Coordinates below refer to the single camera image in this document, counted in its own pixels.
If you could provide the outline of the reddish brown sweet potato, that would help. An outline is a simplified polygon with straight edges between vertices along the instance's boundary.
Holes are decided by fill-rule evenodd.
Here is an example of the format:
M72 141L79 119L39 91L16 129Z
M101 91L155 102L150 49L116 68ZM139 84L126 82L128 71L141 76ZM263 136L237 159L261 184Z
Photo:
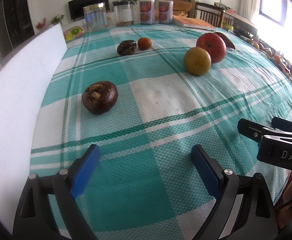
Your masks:
M235 45L231 42L231 40L223 33L221 32L214 32L216 35L218 35L225 43L227 48L235 50Z

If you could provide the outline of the teal plaid tablecloth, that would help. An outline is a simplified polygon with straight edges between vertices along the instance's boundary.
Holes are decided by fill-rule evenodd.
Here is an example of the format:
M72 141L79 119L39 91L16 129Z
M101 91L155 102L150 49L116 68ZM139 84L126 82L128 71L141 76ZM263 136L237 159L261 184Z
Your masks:
M87 33L68 43L37 118L30 172L56 174L91 144L100 163L77 204L99 239L191 239L215 200L190 159L194 145L239 175L266 179L276 202L289 172L257 160L257 143L238 120L292 121L292 84L261 53L230 35L236 49L197 77L183 66L201 31L132 25ZM121 56L122 41L152 46ZM110 81L116 104L94 115L82 103L91 84Z

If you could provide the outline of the red flower plant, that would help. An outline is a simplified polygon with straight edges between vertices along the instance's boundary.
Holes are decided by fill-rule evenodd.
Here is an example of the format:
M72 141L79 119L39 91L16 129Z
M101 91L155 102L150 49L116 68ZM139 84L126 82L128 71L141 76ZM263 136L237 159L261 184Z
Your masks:
M38 31L42 31L45 28L46 18L43 18L42 22L38 22L35 27Z

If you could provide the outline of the wooden side table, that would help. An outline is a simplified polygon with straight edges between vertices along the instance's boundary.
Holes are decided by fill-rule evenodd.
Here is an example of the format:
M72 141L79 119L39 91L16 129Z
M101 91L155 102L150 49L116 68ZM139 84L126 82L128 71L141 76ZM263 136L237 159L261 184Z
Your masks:
M247 20L246 18L236 14L236 12L227 7L223 3L214 2L214 6L218 9L222 9L224 11L224 16L222 20L222 28L227 30L233 27L233 31L241 29L248 35L257 35L257 29L255 25Z

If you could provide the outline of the orange white canister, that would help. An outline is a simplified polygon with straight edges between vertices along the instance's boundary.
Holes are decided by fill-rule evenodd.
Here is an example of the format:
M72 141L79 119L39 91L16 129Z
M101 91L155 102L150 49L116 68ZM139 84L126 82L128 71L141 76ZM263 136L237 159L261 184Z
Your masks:
M158 22L160 24L171 24L173 19L173 1L159 0Z
M139 1L139 19L141 24L155 23L155 0Z

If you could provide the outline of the white foam board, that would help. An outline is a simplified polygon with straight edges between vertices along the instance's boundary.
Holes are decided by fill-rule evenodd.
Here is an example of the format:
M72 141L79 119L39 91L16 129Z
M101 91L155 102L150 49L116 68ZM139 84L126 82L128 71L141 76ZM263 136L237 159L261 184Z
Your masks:
M0 222L8 232L29 175L38 113L66 51L62 27L57 24L0 62Z

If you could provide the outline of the fruit basket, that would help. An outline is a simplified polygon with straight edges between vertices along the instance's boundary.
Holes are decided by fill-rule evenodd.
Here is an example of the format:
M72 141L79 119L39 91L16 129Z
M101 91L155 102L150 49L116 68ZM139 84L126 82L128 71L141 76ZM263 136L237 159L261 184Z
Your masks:
M253 47L258 49L266 58L271 61L292 83L292 63L290 63L283 56L279 55L279 52L275 49L270 48L265 43L263 43L259 37L253 36Z

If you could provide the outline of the left orange white canister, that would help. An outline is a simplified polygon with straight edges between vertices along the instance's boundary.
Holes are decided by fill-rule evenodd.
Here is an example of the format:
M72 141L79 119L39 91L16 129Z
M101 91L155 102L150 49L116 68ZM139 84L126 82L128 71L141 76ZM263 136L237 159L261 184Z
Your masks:
M155 23L155 0L139 1L139 19L141 24Z

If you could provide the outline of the black television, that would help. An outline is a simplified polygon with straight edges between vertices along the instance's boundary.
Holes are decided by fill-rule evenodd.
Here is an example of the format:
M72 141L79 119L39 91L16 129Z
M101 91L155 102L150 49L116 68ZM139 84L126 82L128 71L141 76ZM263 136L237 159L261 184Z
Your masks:
M84 7L104 3L106 12L110 12L109 0L72 0L68 2L71 20L78 20L84 17Z

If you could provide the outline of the green leafy plant left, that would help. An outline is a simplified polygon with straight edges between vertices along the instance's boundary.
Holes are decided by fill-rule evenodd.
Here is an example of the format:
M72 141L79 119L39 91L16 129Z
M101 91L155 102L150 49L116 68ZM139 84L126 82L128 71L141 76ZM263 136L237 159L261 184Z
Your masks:
M58 23L62 24L63 19L64 19L64 15L57 14L51 19L50 23L53 25L58 24Z

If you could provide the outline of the orange lounge chair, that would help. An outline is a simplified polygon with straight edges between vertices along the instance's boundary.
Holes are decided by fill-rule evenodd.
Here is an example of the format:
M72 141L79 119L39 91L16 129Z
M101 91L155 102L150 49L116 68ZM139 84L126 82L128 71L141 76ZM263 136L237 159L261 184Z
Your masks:
M171 13L175 16L187 17L194 3L182 0L159 0L159 2L173 2Z

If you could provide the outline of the orange book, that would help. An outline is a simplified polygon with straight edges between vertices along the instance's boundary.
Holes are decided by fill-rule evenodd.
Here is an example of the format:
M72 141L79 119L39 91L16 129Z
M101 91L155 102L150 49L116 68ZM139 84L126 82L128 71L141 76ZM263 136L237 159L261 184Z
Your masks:
M172 22L175 25L185 28L202 29L208 31L216 30L216 28L213 25L197 18L188 18L173 15Z

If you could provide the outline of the white tv cabinet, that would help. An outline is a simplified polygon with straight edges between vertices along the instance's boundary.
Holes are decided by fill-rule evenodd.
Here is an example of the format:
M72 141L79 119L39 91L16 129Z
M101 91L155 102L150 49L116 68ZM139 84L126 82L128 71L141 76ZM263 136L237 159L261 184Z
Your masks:
M107 27L111 27L113 25L116 25L116 16L114 12L109 12L106 14L106 19L107 19ZM81 27L84 29L84 31L87 30L87 25L85 19L81 19L78 21L74 21L68 24L63 24L62 26L62 31L65 32L66 30L69 30L73 27Z

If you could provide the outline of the yellow round pear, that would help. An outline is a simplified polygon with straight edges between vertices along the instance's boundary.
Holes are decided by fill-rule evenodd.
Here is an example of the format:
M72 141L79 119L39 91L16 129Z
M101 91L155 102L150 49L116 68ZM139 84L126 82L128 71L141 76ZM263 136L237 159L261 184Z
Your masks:
M189 74L202 76L211 68L211 57L206 50L193 47L185 53L183 65Z

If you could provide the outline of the dark brown chestnut far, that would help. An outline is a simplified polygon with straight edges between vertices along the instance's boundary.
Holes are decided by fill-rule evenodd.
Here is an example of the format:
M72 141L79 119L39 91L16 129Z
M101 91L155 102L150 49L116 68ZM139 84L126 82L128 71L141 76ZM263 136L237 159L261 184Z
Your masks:
M122 41L117 47L117 53L121 56L133 55L137 48L137 43L134 40Z

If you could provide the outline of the red apple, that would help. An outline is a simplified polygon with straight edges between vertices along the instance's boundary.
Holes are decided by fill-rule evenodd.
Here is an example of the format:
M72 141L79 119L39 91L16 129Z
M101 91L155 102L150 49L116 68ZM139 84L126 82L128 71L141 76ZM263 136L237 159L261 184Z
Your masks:
M215 33L202 34L197 39L196 46L209 53L212 63L219 63L226 57L226 44Z

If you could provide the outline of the right orange white canister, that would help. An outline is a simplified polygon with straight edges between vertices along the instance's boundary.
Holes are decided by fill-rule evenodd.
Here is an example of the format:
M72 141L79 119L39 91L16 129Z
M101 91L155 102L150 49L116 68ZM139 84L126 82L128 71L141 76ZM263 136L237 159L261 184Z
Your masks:
M173 19L173 1L159 0L158 22L160 24L171 24Z

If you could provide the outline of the clear jar gold lid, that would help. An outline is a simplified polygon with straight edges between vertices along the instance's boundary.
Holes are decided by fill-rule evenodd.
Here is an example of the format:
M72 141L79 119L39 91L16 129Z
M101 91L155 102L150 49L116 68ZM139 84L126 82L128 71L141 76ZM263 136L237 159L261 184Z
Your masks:
M98 31L107 27L106 5L97 3L83 8L88 32Z

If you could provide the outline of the wooden chair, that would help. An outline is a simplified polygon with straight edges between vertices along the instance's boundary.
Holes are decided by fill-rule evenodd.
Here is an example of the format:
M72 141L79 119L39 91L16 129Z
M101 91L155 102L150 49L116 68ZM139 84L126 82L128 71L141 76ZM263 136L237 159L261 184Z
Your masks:
M195 18L201 19L217 28L223 27L224 9L201 2L196 2L194 9Z

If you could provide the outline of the small orange tangerine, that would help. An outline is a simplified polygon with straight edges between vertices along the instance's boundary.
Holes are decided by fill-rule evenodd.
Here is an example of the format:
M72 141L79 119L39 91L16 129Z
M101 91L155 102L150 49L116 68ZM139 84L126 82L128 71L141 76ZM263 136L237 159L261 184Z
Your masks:
M152 46L152 41L150 38L142 37L138 40L137 46L140 50L148 50Z

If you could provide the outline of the dark display cabinet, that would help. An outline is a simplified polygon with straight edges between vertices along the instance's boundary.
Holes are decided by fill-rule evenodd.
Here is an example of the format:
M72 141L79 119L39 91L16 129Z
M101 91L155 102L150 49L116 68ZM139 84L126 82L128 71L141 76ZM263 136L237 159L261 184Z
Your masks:
M35 35L28 0L3 0L3 12L13 48Z

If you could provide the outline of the green potted plant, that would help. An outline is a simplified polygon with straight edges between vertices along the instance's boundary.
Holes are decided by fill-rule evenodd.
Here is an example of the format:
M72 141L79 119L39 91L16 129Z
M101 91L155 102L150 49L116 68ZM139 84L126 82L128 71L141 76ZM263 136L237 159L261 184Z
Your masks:
M136 5L137 2L139 2L140 0L118 0L118 1L113 1L112 4L113 5L120 5L120 4L132 4L132 5Z

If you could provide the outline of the dark brown water chestnut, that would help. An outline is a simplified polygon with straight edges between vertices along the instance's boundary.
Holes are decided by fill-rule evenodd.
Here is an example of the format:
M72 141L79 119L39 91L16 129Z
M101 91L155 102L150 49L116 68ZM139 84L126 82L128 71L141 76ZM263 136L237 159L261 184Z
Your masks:
M110 81L93 83L82 94L84 107L94 115L108 112L116 104L117 99L117 87Z

